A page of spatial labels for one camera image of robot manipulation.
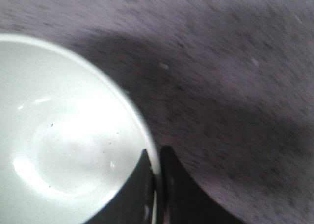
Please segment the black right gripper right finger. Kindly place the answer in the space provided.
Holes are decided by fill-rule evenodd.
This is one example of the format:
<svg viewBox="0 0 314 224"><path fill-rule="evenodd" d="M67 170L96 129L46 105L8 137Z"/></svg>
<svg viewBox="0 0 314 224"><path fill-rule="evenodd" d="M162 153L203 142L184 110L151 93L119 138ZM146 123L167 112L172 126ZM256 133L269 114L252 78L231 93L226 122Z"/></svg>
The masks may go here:
<svg viewBox="0 0 314 224"><path fill-rule="evenodd" d="M171 224L242 224L215 202L191 177L171 146L163 146L160 162L166 209Z"/></svg>

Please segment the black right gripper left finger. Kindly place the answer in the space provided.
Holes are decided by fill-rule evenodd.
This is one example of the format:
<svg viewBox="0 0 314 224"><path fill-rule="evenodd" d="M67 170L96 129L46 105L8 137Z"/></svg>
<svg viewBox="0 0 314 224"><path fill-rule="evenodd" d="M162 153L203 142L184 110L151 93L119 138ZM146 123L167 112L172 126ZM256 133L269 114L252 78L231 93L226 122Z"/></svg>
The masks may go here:
<svg viewBox="0 0 314 224"><path fill-rule="evenodd" d="M88 224L150 224L155 196L154 175L144 149L125 184Z"/></svg>

